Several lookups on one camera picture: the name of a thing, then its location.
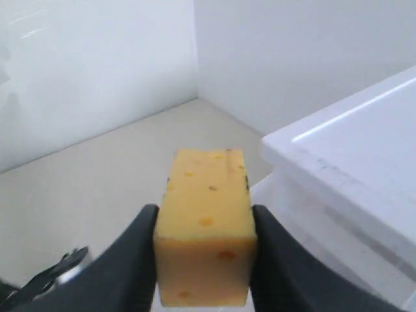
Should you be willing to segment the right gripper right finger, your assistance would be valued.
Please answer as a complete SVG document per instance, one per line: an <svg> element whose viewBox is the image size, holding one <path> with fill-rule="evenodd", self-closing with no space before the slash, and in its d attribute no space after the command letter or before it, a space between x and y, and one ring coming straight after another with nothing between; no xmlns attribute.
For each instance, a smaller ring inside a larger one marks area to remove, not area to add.
<svg viewBox="0 0 416 312"><path fill-rule="evenodd" d="M256 311L398 311L312 256L264 205L252 209L258 241L250 288Z"/></svg>

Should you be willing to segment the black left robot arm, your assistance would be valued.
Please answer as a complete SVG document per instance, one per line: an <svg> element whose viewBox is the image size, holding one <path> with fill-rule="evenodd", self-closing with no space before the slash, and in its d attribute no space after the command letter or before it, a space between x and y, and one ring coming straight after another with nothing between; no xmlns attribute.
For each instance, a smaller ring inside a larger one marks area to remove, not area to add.
<svg viewBox="0 0 416 312"><path fill-rule="evenodd" d="M1 311L10 311L32 302L51 289L67 283L91 262L90 250L85 246L65 253L57 264L41 271L22 287L1 280Z"/></svg>

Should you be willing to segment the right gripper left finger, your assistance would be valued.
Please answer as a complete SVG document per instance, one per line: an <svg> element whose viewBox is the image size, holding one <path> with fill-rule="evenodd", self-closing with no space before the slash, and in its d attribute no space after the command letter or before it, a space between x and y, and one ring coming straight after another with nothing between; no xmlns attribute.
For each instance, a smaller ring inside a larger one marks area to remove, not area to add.
<svg viewBox="0 0 416 312"><path fill-rule="evenodd" d="M158 212L157 205L145 205L78 275L10 311L149 311L156 286L153 230Z"/></svg>

